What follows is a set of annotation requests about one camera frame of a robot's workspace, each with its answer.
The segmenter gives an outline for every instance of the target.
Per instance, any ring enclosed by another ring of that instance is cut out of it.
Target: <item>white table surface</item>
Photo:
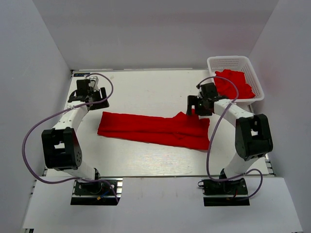
[[[48,177],[57,181],[62,178]],[[205,207],[200,177],[124,178],[117,206],[70,205],[74,181],[37,182],[23,228],[34,233],[292,233],[302,231],[283,178],[264,178],[249,206]],[[249,193],[260,178],[246,177]]]
[[[187,96],[197,95],[196,85],[209,76],[207,70],[124,70],[101,72],[114,85],[114,93],[108,100],[110,107],[90,111],[77,132],[83,160],[97,168],[102,176],[205,176],[206,151],[190,150],[141,143],[97,135],[102,112],[127,113],[157,117],[173,117],[186,112]],[[68,96],[76,89],[73,77]],[[99,76],[99,87],[110,93],[109,83]],[[210,117],[208,135],[218,120]],[[218,175],[232,159],[235,129],[223,120],[216,133],[210,155],[210,172]],[[251,168],[268,174],[264,158]],[[49,169],[47,176],[69,176],[67,173]]]

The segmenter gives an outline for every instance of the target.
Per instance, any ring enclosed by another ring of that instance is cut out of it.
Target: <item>white backdrop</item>
[[[248,56],[277,0],[34,0],[70,69],[206,68]]]
[[[278,176],[285,178],[304,232],[311,232],[311,2],[280,0],[250,59],[265,93]]]
[[[34,184],[21,157],[26,132],[61,110],[69,88],[70,70],[31,0],[4,0],[0,7],[0,226],[19,233]],[[42,174],[41,133],[29,138],[30,164]]]

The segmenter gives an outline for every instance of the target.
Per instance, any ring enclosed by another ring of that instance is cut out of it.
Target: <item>red cloth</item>
[[[98,135],[207,150],[209,119],[180,112],[172,118],[103,112]]]
[[[248,85],[245,81],[245,75],[243,72],[233,71],[230,69],[224,69],[223,72],[215,72],[217,76],[227,78],[232,81],[239,90],[239,99],[251,99],[255,97],[255,94],[252,92],[252,87]],[[217,92],[221,96],[227,96],[229,99],[234,99],[237,96],[237,92],[226,80],[223,79],[214,79]]]

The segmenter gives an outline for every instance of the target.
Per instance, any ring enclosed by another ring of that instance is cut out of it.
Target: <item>robotic arm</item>
[[[191,115],[192,106],[199,116],[211,116],[213,113],[222,115],[225,108],[231,103],[226,96],[218,95],[213,83],[203,84],[198,88],[200,88],[198,96],[188,96],[187,115]],[[224,118],[236,128],[236,153],[222,170],[220,179],[246,173],[256,160],[273,149],[268,118],[264,114],[255,115],[233,104],[225,113]],[[202,182],[201,187],[204,188],[206,195],[235,194],[236,190],[247,194],[243,178],[226,182],[212,180],[203,180]]]
[[[74,108],[81,103],[95,102],[106,98],[105,88],[102,87],[99,90],[97,84],[96,76],[77,80],[77,90],[70,95],[68,100],[68,108],[72,108],[72,110],[64,113],[52,129],[43,131],[41,138],[47,168],[64,171],[74,177],[88,180],[95,180],[100,176],[97,169],[83,161],[76,132],[83,117],[89,111],[107,108],[109,103],[106,100],[102,103]]]

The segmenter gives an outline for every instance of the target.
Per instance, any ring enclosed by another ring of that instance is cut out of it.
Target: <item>white basket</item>
[[[255,97],[252,99],[241,99],[236,100],[236,102],[242,102],[246,104],[251,104],[258,100],[263,100],[264,93],[262,87],[259,83],[257,75],[253,69],[250,60],[244,56],[217,56],[209,57],[207,59],[207,65],[209,74],[215,76],[215,71],[223,71],[224,69],[230,69],[235,71],[241,71],[245,74],[246,83],[252,87],[252,91]]]

